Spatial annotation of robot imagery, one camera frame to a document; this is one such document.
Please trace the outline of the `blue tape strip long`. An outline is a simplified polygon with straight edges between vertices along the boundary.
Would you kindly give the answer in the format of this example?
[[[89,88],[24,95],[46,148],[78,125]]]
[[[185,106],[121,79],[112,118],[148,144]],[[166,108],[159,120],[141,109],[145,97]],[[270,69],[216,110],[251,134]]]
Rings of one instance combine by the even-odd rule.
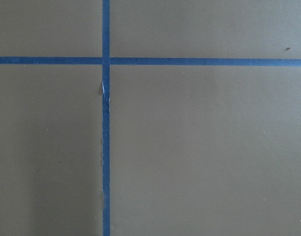
[[[110,221],[110,1],[102,1],[102,192],[103,235],[111,234]]]

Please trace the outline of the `blue tape strip crossing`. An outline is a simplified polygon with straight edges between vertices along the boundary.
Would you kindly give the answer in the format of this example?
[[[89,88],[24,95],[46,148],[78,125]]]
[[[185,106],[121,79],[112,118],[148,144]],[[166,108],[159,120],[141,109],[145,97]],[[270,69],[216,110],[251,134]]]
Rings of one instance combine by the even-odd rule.
[[[289,66],[301,67],[301,59],[225,58],[110,58],[110,65],[191,65],[191,66]],[[0,57],[0,64],[102,65],[100,57]]]

